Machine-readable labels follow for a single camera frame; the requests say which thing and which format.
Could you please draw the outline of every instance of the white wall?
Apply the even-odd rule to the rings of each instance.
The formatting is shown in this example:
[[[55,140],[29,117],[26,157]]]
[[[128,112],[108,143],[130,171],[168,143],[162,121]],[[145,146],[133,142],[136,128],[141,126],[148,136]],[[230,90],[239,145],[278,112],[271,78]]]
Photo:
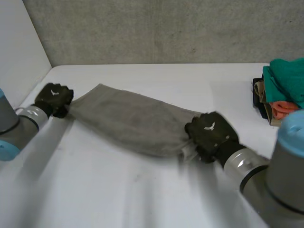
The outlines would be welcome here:
[[[0,0],[0,88],[17,107],[51,69],[22,0]]]

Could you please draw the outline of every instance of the folded clothes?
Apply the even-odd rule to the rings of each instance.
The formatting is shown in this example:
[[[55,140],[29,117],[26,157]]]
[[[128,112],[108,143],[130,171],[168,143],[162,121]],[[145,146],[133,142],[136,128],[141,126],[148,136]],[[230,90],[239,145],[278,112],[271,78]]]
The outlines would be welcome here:
[[[304,58],[274,59],[263,68],[267,102],[289,101],[304,107]]]
[[[263,119],[267,119],[271,126],[280,127],[281,120],[275,119],[272,114],[271,106],[266,102],[265,86],[262,78],[253,79],[253,104],[261,113]]]
[[[298,110],[298,106],[292,102],[276,101],[270,103],[272,114],[275,119],[280,120],[286,117],[289,113]]]
[[[260,111],[260,114],[263,119],[268,119],[268,115],[265,109],[264,104],[261,102],[261,99],[259,97],[259,89],[261,89],[260,83],[264,83],[261,78],[254,78],[252,81],[252,87],[253,87],[253,106],[257,107]]]

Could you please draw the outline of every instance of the white table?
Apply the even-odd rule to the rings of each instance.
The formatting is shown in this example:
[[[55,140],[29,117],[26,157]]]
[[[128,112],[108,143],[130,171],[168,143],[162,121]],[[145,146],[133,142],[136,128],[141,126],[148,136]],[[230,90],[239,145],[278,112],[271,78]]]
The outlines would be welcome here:
[[[217,110],[266,157],[277,129],[252,107],[265,64],[58,66],[48,83],[75,98],[102,83],[200,112]],[[215,164],[151,158],[116,147],[77,121],[51,119],[12,162],[0,163],[3,228],[263,228]]]

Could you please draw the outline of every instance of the green towel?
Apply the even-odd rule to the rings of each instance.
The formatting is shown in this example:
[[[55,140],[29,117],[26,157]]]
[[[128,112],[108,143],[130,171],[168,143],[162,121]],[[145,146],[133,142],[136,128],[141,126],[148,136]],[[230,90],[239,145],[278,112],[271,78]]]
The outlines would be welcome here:
[[[267,102],[289,101],[304,108],[304,58],[274,59],[263,68]]]

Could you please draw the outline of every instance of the black glove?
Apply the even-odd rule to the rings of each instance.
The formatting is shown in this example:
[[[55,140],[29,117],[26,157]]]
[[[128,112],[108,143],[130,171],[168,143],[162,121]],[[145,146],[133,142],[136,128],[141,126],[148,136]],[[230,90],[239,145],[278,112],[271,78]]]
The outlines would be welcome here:
[[[214,162],[216,153],[223,143],[237,142],[238,135],[223,116],[217,112],[194,117],[191,123],[185,125],[188,136],[197,144],[197,152],[206,162]]]
[[[48,117],[64,118],[68,113],[65,105],[70,105],[73,97],[74,91],[68,87],[48,83],[36,97],[34,106],[41,108]]]

